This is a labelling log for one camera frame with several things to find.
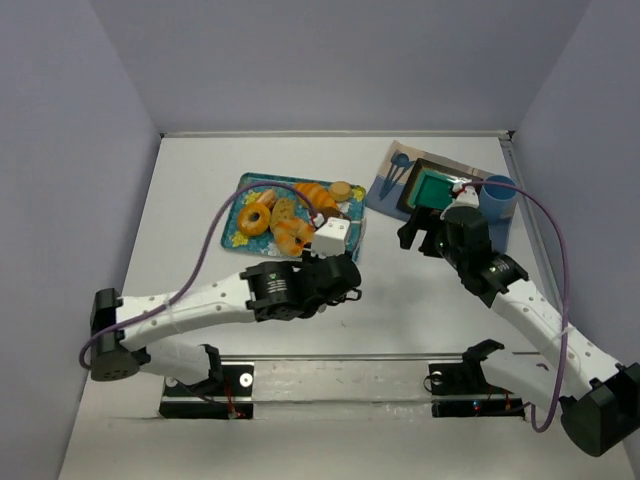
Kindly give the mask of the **dark brown bread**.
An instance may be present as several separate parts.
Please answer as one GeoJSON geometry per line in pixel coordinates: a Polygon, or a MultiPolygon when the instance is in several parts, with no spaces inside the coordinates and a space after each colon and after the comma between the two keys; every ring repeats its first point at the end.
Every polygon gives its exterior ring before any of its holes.
{"type": "Polygon", "coordinates": [[[344,212],[337,208],[325,207],[319,210],[320,215],[323,217],[323,221],[327,222],[330,218],[338,218],[350,221],[351,218],[344,212]]]}

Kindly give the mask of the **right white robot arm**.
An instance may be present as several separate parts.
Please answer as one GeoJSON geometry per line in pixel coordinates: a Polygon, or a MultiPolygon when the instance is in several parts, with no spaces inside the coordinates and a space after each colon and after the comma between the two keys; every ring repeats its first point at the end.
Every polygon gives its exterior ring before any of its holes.
{"type": "Polygon", "coordinates": [[[488,222],[477,209],[452,207],[439,214],[416,208],[397,232],[401,248],[410,249],[418,231],[425,233],[420,252],[446,260],[465,289],[516,328],[546,361],[545,367],[521,373],[498,367],[491,354],[480,363],[487,382],[501,384],[541,409],[557,398],[565,433],[592,457],[638,430],[638,364],[623,365],[572,325],[564,325],[528,273],[493,248],[488,222]],[[557,373],[563,380],[555,395],[557,373]]]}

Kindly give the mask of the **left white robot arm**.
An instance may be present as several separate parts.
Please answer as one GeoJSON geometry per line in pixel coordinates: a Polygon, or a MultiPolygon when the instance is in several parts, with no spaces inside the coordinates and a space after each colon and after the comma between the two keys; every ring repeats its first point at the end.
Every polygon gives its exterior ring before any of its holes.
{"type": "Polygon", "coordinates": [[[138,372],[188,386],[223,380],[217,348],[177,337],[231,323],[310,318],[328,306],[361,298],[361,275],[347,254],[310,261],[270,261],[184,294],[94,296],[91,337],[80,360],[96,382],[138,372]]]}

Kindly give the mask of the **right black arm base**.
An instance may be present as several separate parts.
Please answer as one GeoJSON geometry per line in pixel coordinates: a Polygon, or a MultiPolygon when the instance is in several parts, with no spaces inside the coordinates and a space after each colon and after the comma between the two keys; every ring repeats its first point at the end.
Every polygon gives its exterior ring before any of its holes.
{"type": "Polygon", "coordinates": [[[501,387],[489,384],[481,369],[504,346],[484,340],[469,347],[457,362],[430,363],[423,388],[431,394],[434,418],[525,418],[526,404],[501,387]]]}

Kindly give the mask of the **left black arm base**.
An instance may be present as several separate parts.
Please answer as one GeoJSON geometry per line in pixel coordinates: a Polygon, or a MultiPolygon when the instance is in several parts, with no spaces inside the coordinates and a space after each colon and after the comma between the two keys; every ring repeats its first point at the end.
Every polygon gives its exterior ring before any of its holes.
{"type": "Polygon", "coordinates": [[[254,417],[253,362],[223,362],[217,348],[204,345],[208,378],[184,385],[166,379],[158,414],[164,419],[250,420],[254,417]]]}

